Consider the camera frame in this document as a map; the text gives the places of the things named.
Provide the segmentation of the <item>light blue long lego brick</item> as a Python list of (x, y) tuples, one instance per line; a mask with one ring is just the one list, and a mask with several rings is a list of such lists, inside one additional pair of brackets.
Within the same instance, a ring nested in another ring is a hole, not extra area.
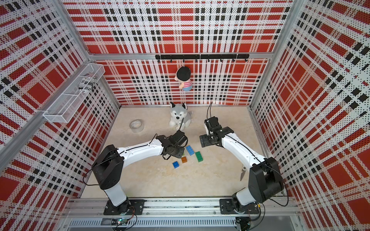
[(195, 154), (193, 148), (190, 145), (186, 146), (186, 150), (187, 150), (187, 152), (189, 153), (190, 156)]

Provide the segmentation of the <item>green long lego brick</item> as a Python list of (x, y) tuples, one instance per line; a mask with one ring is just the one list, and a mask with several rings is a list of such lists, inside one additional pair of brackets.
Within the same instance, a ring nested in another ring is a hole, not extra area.
[(202, 157), (202, 155), (201, 155), (200, 152), (196, 152), (195, 155), (196, 155), (196, 158), (197, 158), (197, 161), (198, 162), (202, 162), (203, 161), (203, 157)]

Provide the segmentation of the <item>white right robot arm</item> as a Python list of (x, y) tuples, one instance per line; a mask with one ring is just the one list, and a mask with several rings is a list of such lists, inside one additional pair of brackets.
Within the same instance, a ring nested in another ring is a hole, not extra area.
[(249, 173), (248, 186), (235, 193), (234, 206), (241, 210), (251, 203), (263, 203), (285, 187), (278, 162), (258, 154), (229, 127), (222, 127), (213, 116), (204, 120), (205, 135), (199, 137), (202, 147), (216, 145), (231, 152)]

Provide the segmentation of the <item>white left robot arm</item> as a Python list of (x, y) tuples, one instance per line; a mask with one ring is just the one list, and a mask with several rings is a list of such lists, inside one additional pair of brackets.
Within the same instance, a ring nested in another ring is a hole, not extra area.
[(187, 144), (187, 136), (178, 130), (170, 136), (155, 135), (152, 140), (134, 146), (117, 148), (108, 145), (93, 163), (92, 173), (98, 186), (114, 207), (127, 207), (130, 202), (119, 182), (122, 170), (150, 157), (162, 156), (164, 160), (171, 157), (180, 159)]

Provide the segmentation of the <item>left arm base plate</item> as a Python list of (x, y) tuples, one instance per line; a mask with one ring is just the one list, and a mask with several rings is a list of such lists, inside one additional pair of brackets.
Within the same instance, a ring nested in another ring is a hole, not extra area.
[(111, 200), (107, 201), (104, 215), (127, 215), (127, 214), (135, 214), (141, 215), (144, 209), (145, 200), (130, 200), (127, 199), (119, 206), (114, 206)]

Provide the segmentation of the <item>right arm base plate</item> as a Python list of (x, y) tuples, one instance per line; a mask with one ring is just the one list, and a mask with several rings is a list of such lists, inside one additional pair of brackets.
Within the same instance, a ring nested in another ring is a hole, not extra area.
[(258, 215), (259, 207), (256, 202), (241, 205), (236, 198), (220, 199), (220, 212), (223, 215)]

